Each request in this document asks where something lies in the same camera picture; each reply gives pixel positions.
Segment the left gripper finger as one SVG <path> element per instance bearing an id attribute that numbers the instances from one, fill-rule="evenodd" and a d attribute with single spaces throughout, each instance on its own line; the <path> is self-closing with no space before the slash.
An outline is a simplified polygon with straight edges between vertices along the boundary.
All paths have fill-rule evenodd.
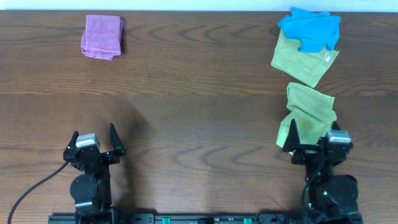
<path id="1" fill-rule="evenodd" d="M 110 143 L 114 149 L 114 153 L 118 156 L 125 156 L 126 155 L 126 150 L 123 146 L 122 141 L 120 140 L 116 129 L 114 127 L 114 124 L 111 123 L 109 125 L 109 138 L 110 138 Z"/>
<path id="2" fill-rule="evenodd" d="M 72 134 L 72 138 L 71 138 L 70 142 L 67 145 L 67 152 L 72 152 L 72 151 L 75 150 L 76 141 L 77 141 L 78 136 L 79 136 L 78 131 L 74 131 L 73 134 Z"/>

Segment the purple microfiber cloth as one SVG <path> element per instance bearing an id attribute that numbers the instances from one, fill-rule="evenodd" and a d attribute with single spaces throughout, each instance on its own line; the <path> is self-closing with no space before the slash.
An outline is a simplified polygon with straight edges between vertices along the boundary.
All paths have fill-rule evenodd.
<path id="1" fill-rule="evenodd" d="M 87 15 L 81 51 L 121 52 L 122 31 L 123 21 L 119 16 Z"/>

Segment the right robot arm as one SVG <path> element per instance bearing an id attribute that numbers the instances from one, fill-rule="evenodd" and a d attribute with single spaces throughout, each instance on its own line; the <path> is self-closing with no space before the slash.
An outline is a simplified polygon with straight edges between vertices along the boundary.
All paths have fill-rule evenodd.
<path id="1" fill-rule="evenodd" d="M 362 223 L 358 207 L 358 181 L 352 175 L 335 175 L 333 168 L 346 160 L 353 148 L 347 131 L 334 122 L 332 129 L 316 144 L 300 142 L 292 120 L 282 150 L 292 154 L 291 163 L 304 165 L 305 187 L 301 195 L 300 217 L 296 223 Z"/>

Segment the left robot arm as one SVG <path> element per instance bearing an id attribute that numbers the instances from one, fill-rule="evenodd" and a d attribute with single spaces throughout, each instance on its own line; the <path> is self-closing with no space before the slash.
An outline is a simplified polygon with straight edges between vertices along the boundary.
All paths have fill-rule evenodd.
<path id="1" fill-rule="evenodd" d="M 75 201 L 75 223 L 112 223 L 111 174 L 109 167 L 120 163 L 126 150 L 114 124 L 109 125 L 111 151 L 101 152 L 96 134 L 79 135 L 75 131 L 63 152 L 66 163 L 82 174 L 70 185 L 70 195 Z"/>

